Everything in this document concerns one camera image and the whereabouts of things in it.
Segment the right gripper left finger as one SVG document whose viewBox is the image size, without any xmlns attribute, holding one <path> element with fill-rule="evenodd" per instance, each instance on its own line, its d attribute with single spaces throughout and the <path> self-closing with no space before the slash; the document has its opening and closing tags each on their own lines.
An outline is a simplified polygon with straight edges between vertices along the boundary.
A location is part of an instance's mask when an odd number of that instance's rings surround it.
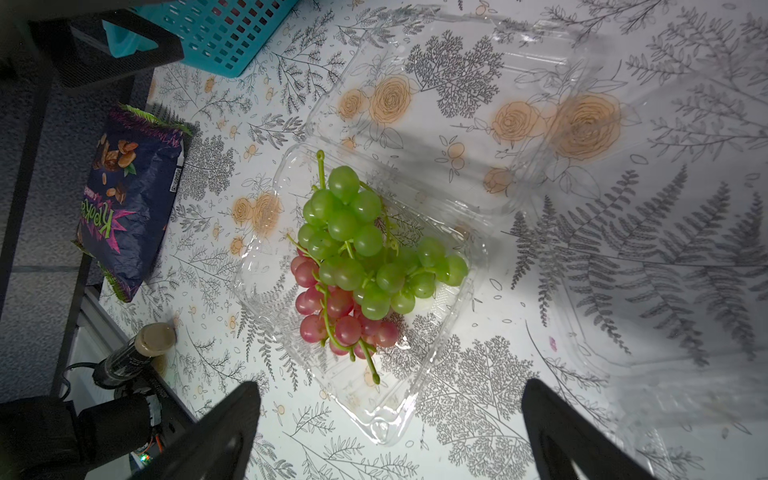
<svg viewBox="0 0 768 480">
<path fill-rule="evenodd" d="M 243 479 L 259 423 L 258 384 L 240 384 L 134 479 Z"/>
</svg>

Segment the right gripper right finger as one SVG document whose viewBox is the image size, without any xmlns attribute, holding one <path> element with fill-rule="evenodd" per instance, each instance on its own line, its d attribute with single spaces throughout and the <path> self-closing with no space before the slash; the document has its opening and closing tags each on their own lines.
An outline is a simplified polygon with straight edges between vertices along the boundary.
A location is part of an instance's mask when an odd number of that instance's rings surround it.
<svg viewBox="0 0 768 480">
<path fill-rule="evenodd" d="M 542 479 L 641 479 L 653 476 L 539 379 L 526 382 L 521 407 Z"/>
</svg>

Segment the red grape bunch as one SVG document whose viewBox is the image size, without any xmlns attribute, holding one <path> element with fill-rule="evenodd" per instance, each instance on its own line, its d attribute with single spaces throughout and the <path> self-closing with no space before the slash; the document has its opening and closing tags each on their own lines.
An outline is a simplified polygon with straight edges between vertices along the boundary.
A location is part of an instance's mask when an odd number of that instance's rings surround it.
<svg viewBox="0 0 768 480">
<path fill-rule="evenodd" d="M 291 261 L 290 271 L 302 288 L 295 300 L 301 316 L 299 335 L 308 344 L 330 349 L 338 357 L 367 363 L 368 381 L 382 383 L 374 356 L 395 346 L 399 325 L 364 309 L 366 295 L 382 299 L 362 263 L 349 257 L 317 261 L 305 253 Z"/>
</svg>

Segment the clear clamshell container front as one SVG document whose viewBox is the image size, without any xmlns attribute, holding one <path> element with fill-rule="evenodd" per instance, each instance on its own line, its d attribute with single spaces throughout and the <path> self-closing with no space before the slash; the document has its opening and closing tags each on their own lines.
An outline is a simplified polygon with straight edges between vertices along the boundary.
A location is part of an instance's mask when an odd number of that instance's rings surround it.
<svg viewBox="0 0 768 480">
<path fill-rule="evenodd" d="M 374 443 L 397 443 L 426 395 L 457 318 L 469 309 L 489 265 L 494 223 L 513 212 L 538 175 L 534 158 L 561 102 L 577 89 L 584 59 L 571 33 L 550 22 L 438 15 L 414 35 L 367 33 L 332 90 L 308 119 L 307 139 L 288 149 L 275 174 L 277 206 L 245 251 L 234 292 L 252 324 L 282 346 Z M 401 338 L 367 363 L 338 357 L 299 335 L 290 271 L 302 208 L 318 180 L 315 152 L 329 169 L 347 165 L 378 193 L 404 244 L 441 239 L 469 274 L 440 285 L 407 315 L 391 313 Z"/>
</svg>

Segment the clear clamshell container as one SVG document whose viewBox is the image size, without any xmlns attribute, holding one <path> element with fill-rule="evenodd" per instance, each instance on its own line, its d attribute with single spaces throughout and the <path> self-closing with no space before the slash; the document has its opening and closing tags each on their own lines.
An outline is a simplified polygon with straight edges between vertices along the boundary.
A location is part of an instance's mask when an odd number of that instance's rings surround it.
<svg viewBox="0 0 768 480">
<path fill-rule="evenodd" d="M 516 216 L 512 282 L 650 423 L 767 418 L 767 81 L 689 70 L 561 104 L 564 186 Z"/>
<path fill-rule="evenodd" d="M 513 212 L 538 175 L 534 158 L 561 102 L 577 89 L 584 59 L 571 33 L 550 22 L 438 15 L 414 35 L 367 33 L 332 90 L 308 119 L 307 139 L 288 149 L 275 174 L 277 206 L 245 251 L 234 292 L 252 324 L 282 346 L 374 443 L 397 443 L 426 395 L 457 318 L 469 309 L 489 265 L 494 223 Z M 407 315 L 391 313 L 401 338 L 367 363 L 338 357 L 299 335 L 290 271 L 302 208 L 318 180 L 315 152 L 329 169 L 347 165 L 378 193 L 404 244 L 441 239 L 469 274 L 440 285 Z"/>
</svg>

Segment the green grape bunch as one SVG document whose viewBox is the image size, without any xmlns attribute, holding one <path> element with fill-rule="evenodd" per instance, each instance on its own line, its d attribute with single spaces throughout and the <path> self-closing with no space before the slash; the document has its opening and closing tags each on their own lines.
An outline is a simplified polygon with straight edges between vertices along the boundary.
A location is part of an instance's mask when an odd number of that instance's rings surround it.
<svg viewBox="0 0 768 480">
<path fill-rule="evenodd" d="M 411 313 L 440 285 L 465 281 L 463 257 L 435 237 L 402 243 L 382 197 L 352 167 L 329 169 L 324 151 L 314 156 L 318 180 L 302 208 L 303 224 L 288 238 L 297 249 L 291 271 L 299 286 L 320 288 L 324 300 L 345 294 L 365 318 L 379 321 Z"/>
</svg>

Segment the teal plastic basket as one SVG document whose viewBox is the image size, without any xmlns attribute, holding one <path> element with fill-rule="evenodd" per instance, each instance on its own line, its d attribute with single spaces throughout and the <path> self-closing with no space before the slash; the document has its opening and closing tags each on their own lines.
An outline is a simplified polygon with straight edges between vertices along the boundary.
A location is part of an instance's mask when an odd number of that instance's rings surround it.
<svg viewBox="0 0 768 480">
<path fill-rule="evenodd" d="M 182 64 L 236 78 L 295 6 L 283 0 L 197 0 L 129 10 L 180 39 Z"/>
</svg>

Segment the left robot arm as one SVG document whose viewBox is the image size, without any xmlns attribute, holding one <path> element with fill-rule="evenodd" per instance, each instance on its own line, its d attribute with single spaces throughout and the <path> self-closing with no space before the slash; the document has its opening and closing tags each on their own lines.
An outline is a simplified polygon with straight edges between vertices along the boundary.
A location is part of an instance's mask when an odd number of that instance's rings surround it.
<svg viewBox="0 0 768 480">
<path fill-rule="evenodd" d="M 25 47 L 39 64 L 37 91 L 29 117 L 1 249 L 1 303 L 5 304 L 34 173 L 49 97 L 55 79 L 70 91 L 96 87 L 184 58 L 180 39 L 130 9 L 142 1 L 3 1 L 1 59 Z M 90 37 L 71 27 L 78 17 L 94 16 L 157 44 L 127 57 L 109 56 L 89 62 L 78 53 L 78 41 Z"/>
</svg>

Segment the small bottle beige cap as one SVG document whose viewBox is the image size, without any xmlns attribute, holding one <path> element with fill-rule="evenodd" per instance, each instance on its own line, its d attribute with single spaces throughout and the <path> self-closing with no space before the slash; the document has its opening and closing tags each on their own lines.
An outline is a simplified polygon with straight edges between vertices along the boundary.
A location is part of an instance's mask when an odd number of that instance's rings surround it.
<svg viewBox="0 0 768 480">
<path fill-rule="evenodd" d="M 170 324 L 148 324 L 124 346 L 98 363 L 92 380 L 100 388 L 117 389 L 138 377 L 155 358 L 168 353 L 175 343 L 176 333 Z"/>
</svg>

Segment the clear clamshell container right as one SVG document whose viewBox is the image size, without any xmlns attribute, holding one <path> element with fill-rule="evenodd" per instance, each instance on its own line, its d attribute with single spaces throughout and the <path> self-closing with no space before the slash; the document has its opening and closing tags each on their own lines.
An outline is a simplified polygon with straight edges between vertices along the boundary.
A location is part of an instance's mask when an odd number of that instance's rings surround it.
<svg viewBox="0 0 768 480">
<path fill-rule="evenodd" d="M 689 70 L 561 104 L 564 186 L 516 216 L 512 282 L 650 423 L 767 418 L 767 81 Z"/>
</svg>

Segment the floral tablecloth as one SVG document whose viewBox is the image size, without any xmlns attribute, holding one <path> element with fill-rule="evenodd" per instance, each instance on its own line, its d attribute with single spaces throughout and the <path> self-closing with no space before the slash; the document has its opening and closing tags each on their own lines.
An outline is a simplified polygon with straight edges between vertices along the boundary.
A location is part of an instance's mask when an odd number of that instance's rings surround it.
<svg viewBox="0 0 768 480">
<path fill-rule="evenodd" d="M 256 380 L 251 479 L 534 479 L 546 383 L 659 479 L 767 475 L 767 5 L 302 1 L 235 79 L 172 64 L 197 131 L 126 334 L 165 321 L 196 417 Z M 438 237 L 372 364 L 301 336 L 315 154 Z"/>
</svg>

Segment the purple snack bag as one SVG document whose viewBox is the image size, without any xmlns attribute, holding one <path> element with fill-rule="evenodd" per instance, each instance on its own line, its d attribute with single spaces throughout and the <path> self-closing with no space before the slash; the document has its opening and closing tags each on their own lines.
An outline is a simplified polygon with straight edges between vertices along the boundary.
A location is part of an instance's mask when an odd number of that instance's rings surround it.
<svg viewBox="0 0 768 480">
<path fill-rule="evenodd" d="M 182 124 L 112 107 L 91 161 L 73 244 L 93 257 L 119 300 L 133 300 L 159 252 L 184 168 Z"/>
</svg>

